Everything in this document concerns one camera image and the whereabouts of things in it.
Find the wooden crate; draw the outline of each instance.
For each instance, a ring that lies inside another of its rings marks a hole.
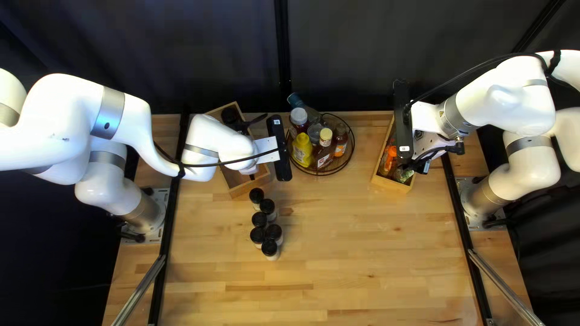
[[[387,146],[389,139],[394,135],[395,131],[395,128],[393,126],[394,121],[395,120],[393,116],[393,118],[391,119],[391,123],[389,124],[389,129],[387,130],[387,136],[385,137],[385,141],[380,147],[379,158],[376,160],[375,169],[373,170],[373,174],[371,176],[371,183],[388,190],[406,194],[413,188],[415,176],[417,175],[416,173],[413,174],[405,183],[396,182],[379,174],[380,159],[383,157],[383,153],[385,152],[385,147]]]
[[[240,107],[237,102],[226,104],[205,114],[210,115],[211,117],[214,117],[223,123],[222,110],[230,107],[235,108],[236,111],[239,113],[241,119],[245,121],[244,114],[240,110]],[[253,138],[252,132],[250,130],[248,131],[250,136],[252,136]],[[251,180],[249,176],[242,175],[241,173],[239,173],[239,171],[230,170],[225,166],[220,166],[224,183],[228,188],[228,192],[230,193],[232,199],[247,194],[250,190],[254,189],[255,187],[263,186],[264,184],[271,181],[271,175],[268,166],[266,164],[259,164],[258,168],[259,168],[258,172],[254,174],[255,180]]]

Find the orange bottle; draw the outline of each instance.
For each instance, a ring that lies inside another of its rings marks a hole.
[[[385,147],[383,158],[380,159],[379,173],[387,176],[393,165],[394,158],[397,157],[397,146]]]

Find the bottle label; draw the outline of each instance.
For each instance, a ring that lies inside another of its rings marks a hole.
[[[323,166],[324,163],[328,160],[329,156],[330,156],[330,154],[327,154],[325,157],[320,158],[320,160],[318,160],[318,167]]]
[[[320,145],[324,146],[324,147],[328,147],[330,146],[330,142],[331,140],[323,140],[322,138],[320,139]]]
[[[305,162],[304,162],[304,157],[306,156],[306,153],[304,153],[304,151],[303,151],[303,150],[299,149],[299,148],[298,148],[298,147],[296,147],[296,146],[293,146],[293,147],[294,147],[294,148],[293,148],[293,149],[294,149],[294,151],[292,151],[292,155],[294,155],[294,158],[295,158],[297,161],[299,161],[299,162],[305,163]]]
[[[298,135],[298,132],[296,131],[296,128],[294,128],[293,126],[290,126],[290,136],[292,136],[292,138],[296,139],[297,135]]]
[[[344,154],[345,151],[346,151],[346,145],[347,144],[348,143],[336,145],[336,148],[334,149],[334,156],[341,157],[342,154]]]

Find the condiment bottle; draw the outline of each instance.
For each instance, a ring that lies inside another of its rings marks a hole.
[[[387,176],[389,174],[395,157],[397,157],[397,146],[385,147],[385,152],[383,153],[383,157],[380,159],[379,164],[379,173],[381,175]]]
[[[292,142],[292,158],[305,168],[312,164],[312,143],[307,134],[299,133]]]
[[[301,107],[306,111],[306,113],[308,114],[308,121],[309,121],[310,125],[314,125],[314,124],[326,125],[324,120],[322,120],[322,115],[318,111],[316,111],[315,109],[306,105],[304,103],[304,101],[300,98],[300,96],[298,96],[298,94],[296,94],[296,93],[290,94],[290,96],[288,96],[288,98],[287,98],[287,101],[292,108]]]
[[[266,256],[266,259],[274,262],[280,258],[280,248],[276,244],[276,241],[272,239],[266,239],[262,243],[262,253]]]
[[[261,228],[268,226],[268,218],[266,217],[266,214],[263,212],[254,213],[254,215],[252,215],[252,224],[254,224],[255,227]]]
[[[250,240],[254,243],[254,246],[258,249],[262,248],[262,244],[266,236],[264,234],[264,229],[261,227],[254,227],[252,231],[250,231]]]
[[[272,239],[276,241],[276,244],[279,246],[282,245],[284,242],[284,237],[282,236],[282,227],[278,224],[270,224],[266,228],[266,239]]]
[[[308,122],[308,114],[306,114],[306,111],[301,107],[297,107],[290,112],[290,123],[290,135],[294,139],[296,139],[296,136],[299,133],[308,132],[308,127],[310,126],[310,123]]]
[[[264,199],[264,191],[260,188],[254,188],[250,191],[250,200],[252,201],[252,207],[256,211],[260,211],[260,202]]]
[[[320,131],[320,142],[319,146],[316,147],[314,157],[316,169],[321,169],[326,167],[334,157],[334,148],[331,146],[332,143],[332,130],[324,128]]]
[[[346,151],[349,143],[349,134],[346,132],[346,126],[341,122],[336,126],[336,134],[332,138],[335,144],[334,157],[341,157]]]
[[[273,223],[278,217],[278,209],[276,208],[274,201],[271,199],[263,199],[262,202],[260,202],[260,209],[264,214],[266,214],[268,223]]]

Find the bottle cap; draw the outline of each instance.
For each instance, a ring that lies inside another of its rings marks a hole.
[[[262,212],[256,212],[252,215],[252,224],[255,227],[265,227],[268,224],[268,217]]]
[[[336,126],[336,134],[342,135],[343,133],[346,133],[346,126],[341,122]]]
[[[270,224],[266,228],[266,239],[278,240],[282,236],[282,227],[278,224]]]
[[[250,191],[250,200],[254,204],[260,204],[260,202],[264,199],[264,191],[260,188],[254,188]]]
[[[306,110],[297,107],[290,112],[290,121],[295,125],[303,125],[308,121],[308,114]]]
[[[324,128],[320,131],[320,139],[329,140],[330,138],[332,138],[332,130]]]
[[[301,132],[298,134],[298,136],[296,136],[296,140],[299,144],[306,144],[310,141],[310,137],[308,137],[306,133]]]
[[[272,214],[276,208],[274,201],[271,199],[263,199],[260,202],[260,210],[266,214]]]
[[[255,244],[261,244],[264,242],[264,229],[261,227],[254,227],[252,231],[250,231],[250,240],[252,240]]]
[[[278,252],[278,245],[272,239],[266,239],[262,243],[262,253],[268,257],[274,256]]]

